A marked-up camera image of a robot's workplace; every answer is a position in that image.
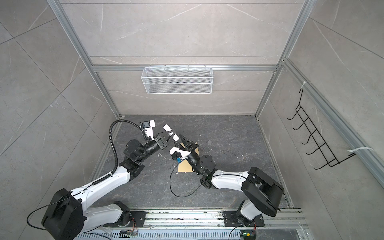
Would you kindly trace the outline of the yellow kraft envelope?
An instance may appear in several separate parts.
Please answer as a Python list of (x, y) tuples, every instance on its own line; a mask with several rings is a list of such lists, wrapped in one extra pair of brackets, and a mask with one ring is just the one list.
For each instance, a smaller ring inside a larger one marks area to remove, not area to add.
[(193, 173), (194, 170), (187, 160), (184, 160), (178, 166), (178, 173)]

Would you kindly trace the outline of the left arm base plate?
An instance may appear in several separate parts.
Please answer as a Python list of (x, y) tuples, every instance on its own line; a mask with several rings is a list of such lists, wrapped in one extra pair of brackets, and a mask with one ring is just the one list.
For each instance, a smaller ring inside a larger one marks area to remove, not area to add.
[(104, 227), (112, 228), (142, 228), (146, 219), (145, 211), (133, 211), (128, 213), (123, 213), (122, 216), (118, 219), (116, 223), (104, 224)]

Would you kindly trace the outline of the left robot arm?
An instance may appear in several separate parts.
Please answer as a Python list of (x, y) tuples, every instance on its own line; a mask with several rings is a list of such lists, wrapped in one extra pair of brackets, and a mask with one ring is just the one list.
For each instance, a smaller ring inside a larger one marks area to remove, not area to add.
[(73, 240), (79, 234), (102, 225), (131, 225), (130, 208), (120, 201), (104, 207), (91, 206), (104, 195), (137, 177), (145, 167), (143, 161), (158, 150), (165, 149), (168, 141), (168, 138), (161, 135), (145, 145), (138, 140), (129, 141), (124, 150), (125, 159), (114, 173), (108, 173), (71, 191), (57, 191), (43, 216), (43, 227), (56, 240)]

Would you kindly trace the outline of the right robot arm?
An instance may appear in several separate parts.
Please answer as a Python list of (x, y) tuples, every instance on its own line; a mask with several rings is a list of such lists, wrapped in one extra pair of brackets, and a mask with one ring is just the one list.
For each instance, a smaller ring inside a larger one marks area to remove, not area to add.
[(193, 172), (201, 176), (200, 183), (206, 189), (229, 189), (245, 194), (247, 199), (242, 201), (236, 212), (239, 224), (249, 226), (257, 217), (277, 215), (284, 188), (261, 169), (252, 167), (245, 172), (222, 171), (216, 168), (211, 156), (199, 156), (196, 143), (186, 141), (177, 146), (178, 150), (172, 153), (173, 158), (181, 163), (187, 161)]

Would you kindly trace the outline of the white glue stick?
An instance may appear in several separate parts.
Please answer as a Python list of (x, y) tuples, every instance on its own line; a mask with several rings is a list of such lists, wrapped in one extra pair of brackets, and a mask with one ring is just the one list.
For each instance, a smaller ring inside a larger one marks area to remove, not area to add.
[(175, 141), (179, 141), (180, 137), (176, 134), (176, 132), (173, 131), (173, 129), (169, 125), (164, 125), (163, 129), (166, 131), (166, 133), (169, 134), (169, 136)]

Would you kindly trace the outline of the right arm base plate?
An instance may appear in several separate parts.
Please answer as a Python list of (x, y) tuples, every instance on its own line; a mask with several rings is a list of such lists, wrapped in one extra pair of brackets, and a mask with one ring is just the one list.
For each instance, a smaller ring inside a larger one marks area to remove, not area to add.
[(241, 216), (236, 211), (223, 212), (225, 227), (264, 227), (265, 222), (262, 214), (256, 216), (252, 220)]

